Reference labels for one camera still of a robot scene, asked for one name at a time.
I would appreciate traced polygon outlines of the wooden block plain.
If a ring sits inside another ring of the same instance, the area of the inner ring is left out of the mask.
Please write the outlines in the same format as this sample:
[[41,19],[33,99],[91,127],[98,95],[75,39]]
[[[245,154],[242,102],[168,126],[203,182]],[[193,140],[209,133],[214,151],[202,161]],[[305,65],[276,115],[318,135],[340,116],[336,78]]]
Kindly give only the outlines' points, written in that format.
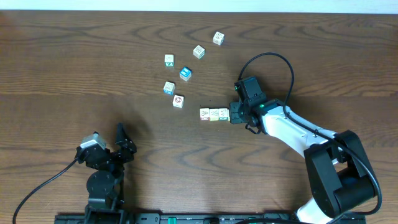
[[228,121],[230,121],[230,120],[231,120],[231,117],[230,117],[229,109],[227,109],[227,114],[228,114]]

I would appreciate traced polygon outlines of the wooden block green edge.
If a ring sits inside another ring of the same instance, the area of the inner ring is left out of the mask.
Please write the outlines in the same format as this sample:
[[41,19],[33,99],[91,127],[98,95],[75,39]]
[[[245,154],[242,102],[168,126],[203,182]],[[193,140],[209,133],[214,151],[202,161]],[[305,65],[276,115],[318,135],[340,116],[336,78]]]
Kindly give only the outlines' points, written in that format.
[[218,119],[220,121],[228,120],[229,118],[229,109],[227,108],[219,108],[218,109]]

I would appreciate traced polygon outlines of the wooden block yellow W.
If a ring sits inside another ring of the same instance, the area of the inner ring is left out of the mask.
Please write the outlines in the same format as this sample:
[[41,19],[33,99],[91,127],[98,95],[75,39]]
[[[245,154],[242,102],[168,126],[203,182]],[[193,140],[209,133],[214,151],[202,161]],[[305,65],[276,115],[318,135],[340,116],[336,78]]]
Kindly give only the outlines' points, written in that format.
[[219,109],[218,108],[211,108],[209,110],[209,120],[210,121],[218,121],[219,117]]

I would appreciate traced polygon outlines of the wooden block red edge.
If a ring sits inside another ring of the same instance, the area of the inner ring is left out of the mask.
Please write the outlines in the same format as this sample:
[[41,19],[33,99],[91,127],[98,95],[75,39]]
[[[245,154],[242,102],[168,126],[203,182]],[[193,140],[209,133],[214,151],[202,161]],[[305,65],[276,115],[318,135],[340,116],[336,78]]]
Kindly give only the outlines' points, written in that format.
[[208,121],[210,118],[210,109],[209,108],[200,108],[200,119],[202,121]]

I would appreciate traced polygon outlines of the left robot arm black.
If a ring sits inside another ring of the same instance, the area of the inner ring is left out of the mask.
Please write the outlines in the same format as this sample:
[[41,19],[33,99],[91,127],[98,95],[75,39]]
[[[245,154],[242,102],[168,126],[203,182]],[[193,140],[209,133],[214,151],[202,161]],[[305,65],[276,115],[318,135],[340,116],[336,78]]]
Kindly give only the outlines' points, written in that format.
[[87,180],[89,193],[84,223],[126,223],[124,204],[124,165],[134,160],[137,147],[121,123],[116,128],[117,151],[106,147],[105,140],[95,132],[85,137],[76,149],[78,163],[95,170]]

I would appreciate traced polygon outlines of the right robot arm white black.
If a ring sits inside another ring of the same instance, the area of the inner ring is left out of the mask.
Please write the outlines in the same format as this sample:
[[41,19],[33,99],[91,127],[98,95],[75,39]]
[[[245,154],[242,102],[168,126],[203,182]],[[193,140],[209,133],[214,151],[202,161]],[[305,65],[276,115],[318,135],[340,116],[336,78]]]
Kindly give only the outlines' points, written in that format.
[[296,212],[302,223],[329,223],[377,196],[374,172],[352,131],[322,129],[280,100],[268,100],[256,78],[234,84],[239,101],[230,104],[231,123],[277,138],[305,159],[312,198]]

